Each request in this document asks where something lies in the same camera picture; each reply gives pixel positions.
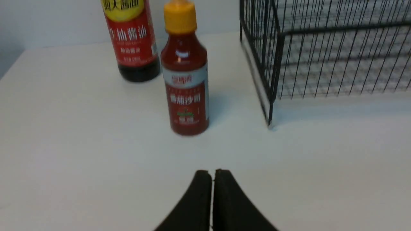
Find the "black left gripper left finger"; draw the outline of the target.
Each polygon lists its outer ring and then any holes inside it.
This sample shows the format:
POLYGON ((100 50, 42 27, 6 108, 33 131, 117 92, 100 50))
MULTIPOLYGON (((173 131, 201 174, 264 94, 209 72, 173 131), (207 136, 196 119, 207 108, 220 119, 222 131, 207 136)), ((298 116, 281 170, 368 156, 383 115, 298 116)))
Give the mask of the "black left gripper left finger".
POLYGON ((198 170, 186 192, 155 229, 156 231, 208 231, 212 177, 207 170, 198 170))

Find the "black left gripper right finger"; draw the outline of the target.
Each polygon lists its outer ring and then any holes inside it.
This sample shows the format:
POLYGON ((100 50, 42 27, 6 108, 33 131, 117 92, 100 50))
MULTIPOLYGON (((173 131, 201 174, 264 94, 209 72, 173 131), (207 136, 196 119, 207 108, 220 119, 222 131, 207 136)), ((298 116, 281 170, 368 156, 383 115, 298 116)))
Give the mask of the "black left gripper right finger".
POLYGON ((214 231, 276 231, 248 199, 229 170, 217 169, 214 179, 214 231))

